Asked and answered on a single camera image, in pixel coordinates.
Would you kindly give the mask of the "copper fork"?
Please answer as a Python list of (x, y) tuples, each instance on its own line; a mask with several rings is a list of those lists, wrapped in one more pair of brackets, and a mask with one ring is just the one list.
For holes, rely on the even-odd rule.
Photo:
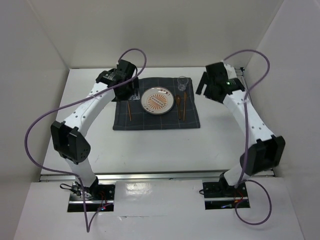
[(128, 115), (129, 115), (129, 120), (131, 122), (132, 121), (132, 113), (131, 113), (130, 101), (127, 101), (127, 111), (128, 111)]

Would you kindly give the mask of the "dark grey checked cloth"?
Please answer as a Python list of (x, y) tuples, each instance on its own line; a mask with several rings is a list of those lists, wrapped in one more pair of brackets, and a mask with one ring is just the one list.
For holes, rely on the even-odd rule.
[[(179, 119), (176, 104), (168, 113), (154, 115), (143, 110), (140, 100), (129, 101), (132, 116), (132, 121), (130, 121), (127, 101), (120, 101), (116, 103), (112, 129), (114, 131), (199, 129), (201, 124), (195, 105), (193, 81), (191, 78), (188, 78), (186, 93), (185, 122), (183, 122), (183, 118)], [(184, 109), (183, 101), (181, 101), (180, 109)]]

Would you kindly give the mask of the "clear faceted drinking glass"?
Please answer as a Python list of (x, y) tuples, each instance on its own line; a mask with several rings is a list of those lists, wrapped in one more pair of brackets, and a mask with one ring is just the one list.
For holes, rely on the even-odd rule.
[(188, 86), (189, 78), (185, 76), (180, 76), (177, 78), (177, 88), (179, 91), (184, 92)]

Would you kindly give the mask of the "orange patterned plate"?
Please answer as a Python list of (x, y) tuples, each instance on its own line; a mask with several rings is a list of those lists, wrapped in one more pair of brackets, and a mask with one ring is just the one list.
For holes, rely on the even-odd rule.
[(175, 104), (174, 95), (164, 87), (151, 87), (143, 92), (140, 97), (144, 111), (152, 115), (168, 113)]

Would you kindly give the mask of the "copper knife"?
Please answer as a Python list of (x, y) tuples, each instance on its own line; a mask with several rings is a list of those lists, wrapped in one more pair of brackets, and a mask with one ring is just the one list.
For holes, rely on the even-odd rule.
[(188, 94), (186, 91), (184, 91), (183, 92), (183, 122), (185, 122), (185, 120), (186, 120), (187, 98), (188, 98)]

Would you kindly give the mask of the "copper spoon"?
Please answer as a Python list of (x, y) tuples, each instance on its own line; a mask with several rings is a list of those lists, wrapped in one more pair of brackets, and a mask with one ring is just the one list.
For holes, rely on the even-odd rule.
[(179, 95), (175, 96), (175, 102), (177, 105), (178, 119), (180, 120), (182, 118), (182, 114), (181, 114), (181, 97)]

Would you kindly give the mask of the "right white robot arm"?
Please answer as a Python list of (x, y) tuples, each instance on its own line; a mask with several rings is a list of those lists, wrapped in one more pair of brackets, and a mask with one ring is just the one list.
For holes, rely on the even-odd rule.
[(196, 94), (227, 107), (245, 135), (245, 152), (239, 163), (219, 177), (218, 190), (223, 196), (230, 196), (239, 181), (277, 167), (286, 145), (282, 136), (266, 126), (246, 96), (245, 87), (237, 77), (229, 76), (229, 70), (231, 67), (223, 62), (206, 65), (196, 90)]

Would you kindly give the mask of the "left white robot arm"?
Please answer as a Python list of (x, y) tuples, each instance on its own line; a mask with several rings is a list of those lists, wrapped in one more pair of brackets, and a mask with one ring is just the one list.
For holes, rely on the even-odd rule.
[(134, 64), (120, 60), (116, 68), (101, 72), (87, 96), (89, 100), (62, 122), (54, 121), (50, 126), (53, 148), (77, 175), (76, 185), (88, 200), (97, 198), (102, 189), (88, 159), (91, 146), (86, 140), (87, 132), (108, 103), (127, 100), (133, 95), (139, 79), (130, 79), (137, 71)]

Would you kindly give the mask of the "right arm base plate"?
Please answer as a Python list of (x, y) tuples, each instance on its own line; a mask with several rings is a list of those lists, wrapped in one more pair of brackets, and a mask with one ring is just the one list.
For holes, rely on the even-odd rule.
[(226, 210), (238, 208), (250, 208), (250, 202), (245, 183), (241, 183), (238, 188), (231, 187), (222, 190), (218, 182), (203, 182), (199, 194), (204, 197), (206, 210)]

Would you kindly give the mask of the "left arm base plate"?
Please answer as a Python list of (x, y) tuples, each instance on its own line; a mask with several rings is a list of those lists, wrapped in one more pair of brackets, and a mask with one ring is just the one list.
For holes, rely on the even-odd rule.
[[(70, 191), (67, 212), (83, 212), (83, 193), (80, 186), (74, 182), (72, 185), (61, 183), (59, 187), (62, 190)], [(98, 208), (101, 208), (101, 212), (113, 212), (115, 187), (114, 184), (100, 184), (97, 193), (90, 194), (85, 192), (84, 199), (86, 210), (88, 212), (96, 212)]]

